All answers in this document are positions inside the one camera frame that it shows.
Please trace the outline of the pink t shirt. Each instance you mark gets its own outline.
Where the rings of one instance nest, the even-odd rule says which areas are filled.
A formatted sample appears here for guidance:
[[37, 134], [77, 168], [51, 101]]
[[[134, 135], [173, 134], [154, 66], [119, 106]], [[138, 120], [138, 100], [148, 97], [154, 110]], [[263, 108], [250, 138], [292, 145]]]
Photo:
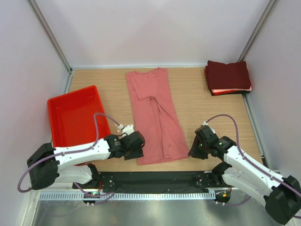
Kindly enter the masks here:
[[145, 145], [139, 165], [185, 159], [189, 149], [178, 121], [165, 68], [126, 74], [135, 128]]

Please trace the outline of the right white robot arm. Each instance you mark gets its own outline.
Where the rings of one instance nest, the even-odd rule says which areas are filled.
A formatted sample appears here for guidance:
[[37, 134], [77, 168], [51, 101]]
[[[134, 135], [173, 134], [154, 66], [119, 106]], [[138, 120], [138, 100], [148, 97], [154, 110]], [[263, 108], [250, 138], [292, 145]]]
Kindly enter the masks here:
[[210, 126], [195, 130], [189, 156], [207, 159], [217, 157], [221, 163], [212, 169], [216, 186], [238, 188], [259, 202], [278, 223], [287, 224], [301, 209], [301, 186], [293, 176], [283, 177], [243, 151], [227, 136], [218, 137]]

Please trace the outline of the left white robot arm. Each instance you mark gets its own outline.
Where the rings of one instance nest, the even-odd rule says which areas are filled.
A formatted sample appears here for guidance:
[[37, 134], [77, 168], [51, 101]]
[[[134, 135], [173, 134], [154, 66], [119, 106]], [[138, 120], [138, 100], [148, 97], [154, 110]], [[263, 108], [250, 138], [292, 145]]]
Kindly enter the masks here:
[[53, 147], [45, 143], [27, 160], [32, 189], [41, 190], [53, 183], [78, 183], [95, 188], [100, 182], [96, 167], [87, 166], [86, 162], [140, 158], [144, 144], [143, 135], [135, 130], [71, 147]]

